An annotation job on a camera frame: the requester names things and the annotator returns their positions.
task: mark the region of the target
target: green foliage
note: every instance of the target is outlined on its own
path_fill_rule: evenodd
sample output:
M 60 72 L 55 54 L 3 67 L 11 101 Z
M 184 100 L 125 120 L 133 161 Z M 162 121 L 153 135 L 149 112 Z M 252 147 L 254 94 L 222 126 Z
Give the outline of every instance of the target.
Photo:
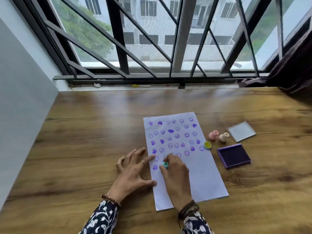
M 106 37 L 104 37 L 99 31 L 88 24 L 83 18 L 76 14 L 61 0 L 52 0 L 52 3 L 59 15 L 61 22 L 64 26 L 65 31 L 83 43 L 86 47 L 98 53 L 100 56 L 105 58 L 111 50 L 114 49 L 113 44 Z M 87 8 L 82 7 L 78 2 L 74 2 L 80 10 L 91 17 L 98 25 L 103 29 L 110 32 L 111 26 L 95 19 Z M 80 61 L 97 61 L 95 58 L 81 50 L 79 47 L 74 45 L 74 48 L 80 58 Z
M 283 14 L 285 14 L 285 12 L 288 10 L 293 1 L 294 0 L 282 0 Z M 259 51 L 259 49 L 262 47 L 266 39 L 274 30 L 275 26 L 277 25 L 278 19 L 279 14 L 276 8 L 275 0 L 272 0 L 250 36 L 250 39 L 252 41 L 252 47 L 254 49 L 255 54 Z M 252 60 L 251 51 L 248 48 L 247 44 L 245 44 L 236 61 L 251 61 L 251 60 Z

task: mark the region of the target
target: wood grain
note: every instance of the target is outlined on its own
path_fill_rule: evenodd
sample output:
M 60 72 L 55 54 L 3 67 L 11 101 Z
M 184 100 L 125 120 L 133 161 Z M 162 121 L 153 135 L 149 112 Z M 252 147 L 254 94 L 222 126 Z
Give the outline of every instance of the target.
M 117 177 L 118 158 L 146 147 L 143 118 L 183 112 L 196 113 L 206 137 L 244 120 L 257 133 L 242 141 L 252 164 L 232 170 L 213 144 L 229 197 L 199 205 L 216 234 L 312 233 L 311 104 L 276 88 L 60 93 L 3 207 L 0 233 L 79 232 Z M 154 205 L 151 190 L 129 197 L 114 234 L 177 233 L 177 213 Z

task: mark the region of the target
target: sleeve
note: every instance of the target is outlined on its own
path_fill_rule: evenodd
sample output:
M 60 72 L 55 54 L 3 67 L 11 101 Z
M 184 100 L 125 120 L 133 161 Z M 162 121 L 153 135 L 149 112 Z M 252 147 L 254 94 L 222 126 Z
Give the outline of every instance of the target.
M 112 233 L 116 226 L 117 216 L 118 206 L 110 201 L 103 200 L 79 234 Z
M 214 234 L 204 217 L 198 211 L 186 217 L 183 223 L 185 227 L 182 229 L 182 232 L 184 234 Z

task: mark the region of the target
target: hand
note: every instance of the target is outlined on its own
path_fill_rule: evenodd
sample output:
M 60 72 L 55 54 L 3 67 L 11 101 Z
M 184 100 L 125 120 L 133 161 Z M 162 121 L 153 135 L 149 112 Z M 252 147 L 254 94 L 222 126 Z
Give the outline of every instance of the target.
M 138 151 L 132 150 L 126 157 L 119 158 L 116 167 L 119 172 L 119 176 L 111 186 L 107 195 L 117 202 L 121 202 L 127 195 L 139 188 L 148 188 L 157 185 L 156 181 L 142 180 L 140 172 L 144 167 L 144 164 L 140 162 L 141 154 L 145 151 L 145 148 L 141 148 Z M 145 165 L 149 161 L 153 160 L 155 155 L 145 157 L 143 159 Z
M 165 179 L 167 193 L 174 208 L 180 212 L 193 200 L 188 176 L 189 169 L 178 156 L 172 153 L 168 154 L 163 161 L 169 162 L 168 170 L 164 166 L 159 166 Z

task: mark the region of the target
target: left hand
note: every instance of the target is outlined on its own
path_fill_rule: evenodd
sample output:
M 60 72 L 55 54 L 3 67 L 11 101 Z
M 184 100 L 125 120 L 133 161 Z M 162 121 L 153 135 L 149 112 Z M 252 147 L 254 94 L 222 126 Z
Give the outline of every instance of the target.
M 119 176 L 107 192 L 109 197 L 121 203 L 121 201 L 133 191 L 139 188 L 148 188 L 157 185 L 156 181 L 142 180 L 140 177 L 140 172 L 144 164 L 147 165 L 148 162 L 155 157 L 155 155 L 152 155 L 141 160 L 140 157 L 144 151 L 145 148 L 139 150 L 134 149 L 128 153 L 126 157 L 123 156 L 119 158 L 116 164 Z

